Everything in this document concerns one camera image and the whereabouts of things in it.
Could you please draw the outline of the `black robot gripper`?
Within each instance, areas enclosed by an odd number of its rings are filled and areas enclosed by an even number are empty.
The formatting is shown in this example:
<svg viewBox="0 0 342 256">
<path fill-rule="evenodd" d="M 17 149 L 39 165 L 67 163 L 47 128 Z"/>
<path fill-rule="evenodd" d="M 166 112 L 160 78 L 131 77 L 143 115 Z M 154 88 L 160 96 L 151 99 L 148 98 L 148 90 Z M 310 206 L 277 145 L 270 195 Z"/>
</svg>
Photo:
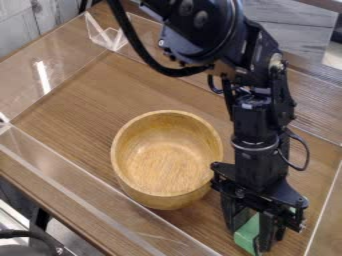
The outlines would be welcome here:
<svg viewBox="0 0 342 256">
<path fill-rule="evenodd" d="M 235 163 L 212 162 L 211 187 L 220 193 L 224 223 L 234 233 L 259 213 L 259 233 L 254 238 L 254 254 L 262 256 L 285 238 L 286 230 L 301 233 L 306 227 L 309 200 L 287 182 L 289 169 L 305 171 L 289 160 L 290 144 L 270 147 L 237 145 Z"/>
</svg>

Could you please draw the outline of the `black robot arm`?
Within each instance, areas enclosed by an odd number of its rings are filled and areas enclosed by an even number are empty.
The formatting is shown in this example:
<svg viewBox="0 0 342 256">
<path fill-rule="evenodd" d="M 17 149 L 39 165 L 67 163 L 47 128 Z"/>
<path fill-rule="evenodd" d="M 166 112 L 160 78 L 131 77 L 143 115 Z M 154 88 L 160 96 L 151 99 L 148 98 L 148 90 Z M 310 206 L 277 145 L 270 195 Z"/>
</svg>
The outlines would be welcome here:
<svg viewBox="0 0 342 256">
<path fill-rule="evenodd" d="M 287 61 L 265 27 L 243 12 L 241 0 L 140 0 L 162 24 L 159 46 L 178 67 L 148 53 L 122 0 L 107 0 L 124 36 L 144 63 L 168 77 L 207 75 L 223 95 L 234 124 L 235 161 L 211 165 L 211 187 L 220 194 L 226 227 L 251 256 L 265 256 L 287 231 L 305 228 L 309 201 L 287 182 L 295 164 L 289 125 L 297 102 L 287 83 Z"/>
</svg>

